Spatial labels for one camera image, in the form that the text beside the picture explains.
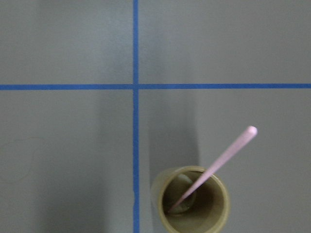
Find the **tan bamboo cup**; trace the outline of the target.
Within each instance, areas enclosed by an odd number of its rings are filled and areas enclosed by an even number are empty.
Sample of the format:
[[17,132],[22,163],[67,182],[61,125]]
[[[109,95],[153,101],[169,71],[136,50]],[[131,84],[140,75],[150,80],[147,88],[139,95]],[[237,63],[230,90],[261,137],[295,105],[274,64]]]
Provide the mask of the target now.
[[200,166],[166,169],[151,185],[151,202],[157,219],[168,233],[219,233],[230,212],[229,193],[216,175],[172,209],[173,204],[205,171]]

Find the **pink chopstick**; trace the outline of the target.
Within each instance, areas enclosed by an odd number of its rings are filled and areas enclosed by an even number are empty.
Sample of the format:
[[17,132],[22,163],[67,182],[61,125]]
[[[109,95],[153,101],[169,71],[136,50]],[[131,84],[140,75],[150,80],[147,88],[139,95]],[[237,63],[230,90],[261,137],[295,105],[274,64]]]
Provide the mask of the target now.
[[183,193],[183,195],[172,205],[167,211],[172,212],[179,206],[186,198],[194,193],[204,182],[206,182],[216,171],[224,166],[233,156],[235,156],[241,149],[243,149],[250,141],[252,141],[258,134],[258,129],[255,126],[248,126],[239,135],[236,140],[228,146],[228,148],[208,167],[206,171]]

